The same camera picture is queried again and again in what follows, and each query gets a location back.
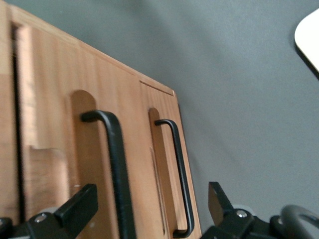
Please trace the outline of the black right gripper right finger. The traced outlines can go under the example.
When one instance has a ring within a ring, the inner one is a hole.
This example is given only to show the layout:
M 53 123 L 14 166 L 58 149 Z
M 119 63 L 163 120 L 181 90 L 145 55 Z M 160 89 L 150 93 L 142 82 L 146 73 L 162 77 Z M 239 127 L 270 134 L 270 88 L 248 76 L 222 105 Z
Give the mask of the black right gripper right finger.
M 265 222 L 245 209 L 234 208 L 218 182 L 209 182 L 208 208 L 214 225 L 203 233 L 203 239 L 297 238 L 278 215 Z

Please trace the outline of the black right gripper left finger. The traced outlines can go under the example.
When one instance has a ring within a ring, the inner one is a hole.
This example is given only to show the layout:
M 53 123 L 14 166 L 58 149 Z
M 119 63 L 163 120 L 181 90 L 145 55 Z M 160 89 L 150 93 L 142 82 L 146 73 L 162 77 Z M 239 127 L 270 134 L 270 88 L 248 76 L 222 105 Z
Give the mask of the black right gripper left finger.
M 0 219 L 2 239 L 75 239 L 98 211 L 97 186 L 87 184 L 54 213 L 42 212 L 13 225 Z

